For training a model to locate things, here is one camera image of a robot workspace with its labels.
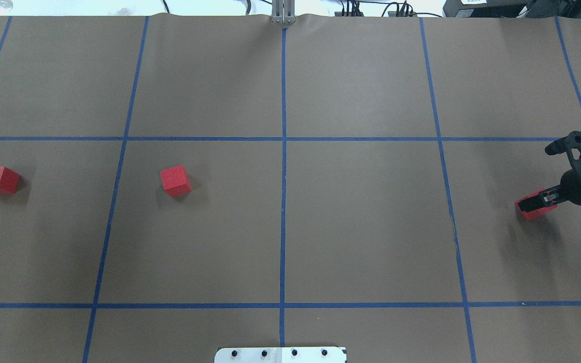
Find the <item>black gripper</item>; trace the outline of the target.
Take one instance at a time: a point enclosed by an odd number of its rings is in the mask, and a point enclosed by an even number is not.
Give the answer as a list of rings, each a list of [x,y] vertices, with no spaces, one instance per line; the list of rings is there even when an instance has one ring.
[[[520,212],[535,212],[552,205],[571,202],[581,206],[581,170],[572,169],[565,172],[560,184],[546,189],[543,195],[532,194],[516,202]]]

